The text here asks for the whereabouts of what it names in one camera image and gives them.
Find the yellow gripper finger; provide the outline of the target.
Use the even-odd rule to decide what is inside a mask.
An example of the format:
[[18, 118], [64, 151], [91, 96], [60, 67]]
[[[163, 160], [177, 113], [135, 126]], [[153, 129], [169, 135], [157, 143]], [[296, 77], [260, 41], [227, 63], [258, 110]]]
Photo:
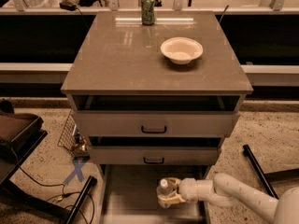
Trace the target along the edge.
[[185, 203], [186, 200], [182, 198], [180, 194], [176, 192], [169, 195], [158, 195], [158, 203], [162, 208], [169, 208], [173, 204]]
[[176, 177], [166, 177], [165, 180], [167, 185], [171, 188], [178, 188], [181, 183], [181, 180]]

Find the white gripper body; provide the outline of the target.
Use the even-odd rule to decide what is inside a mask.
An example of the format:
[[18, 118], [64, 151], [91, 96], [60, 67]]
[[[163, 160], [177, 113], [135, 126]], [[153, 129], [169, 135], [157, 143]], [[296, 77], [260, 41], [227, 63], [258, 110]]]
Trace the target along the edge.
[[197, 202], [197, 181], [194, 178], [183, 179], [178, 186], [178, 192], [185, 202]]

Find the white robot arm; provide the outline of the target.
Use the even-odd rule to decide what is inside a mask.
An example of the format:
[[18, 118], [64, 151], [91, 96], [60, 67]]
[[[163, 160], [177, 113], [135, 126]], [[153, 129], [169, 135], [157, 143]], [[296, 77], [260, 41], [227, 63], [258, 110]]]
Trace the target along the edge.
[[156, 189], [163, 208], [172, 204], [208, 202], [216, 206], [243, 203], [268, 224], [299, 224], [299, 188], [288, 189], [277, 199], [225, 173], [212, 180], [165, 177]]

